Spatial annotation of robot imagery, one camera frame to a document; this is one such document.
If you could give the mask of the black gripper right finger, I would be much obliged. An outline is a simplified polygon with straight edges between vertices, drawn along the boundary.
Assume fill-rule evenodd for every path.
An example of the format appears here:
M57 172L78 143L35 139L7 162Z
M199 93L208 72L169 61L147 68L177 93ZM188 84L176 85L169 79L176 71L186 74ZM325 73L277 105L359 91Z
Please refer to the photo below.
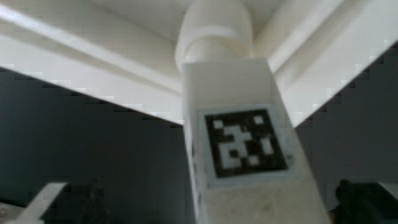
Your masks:
M398 182L343 183L336 224L398 224Z

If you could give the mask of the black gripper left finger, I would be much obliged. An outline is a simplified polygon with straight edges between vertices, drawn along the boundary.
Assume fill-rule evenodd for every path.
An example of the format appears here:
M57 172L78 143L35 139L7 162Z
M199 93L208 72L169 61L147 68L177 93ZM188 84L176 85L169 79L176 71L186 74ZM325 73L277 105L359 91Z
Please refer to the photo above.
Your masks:
M18 224L108 224L105 190L87 184L49 182L16 218Z

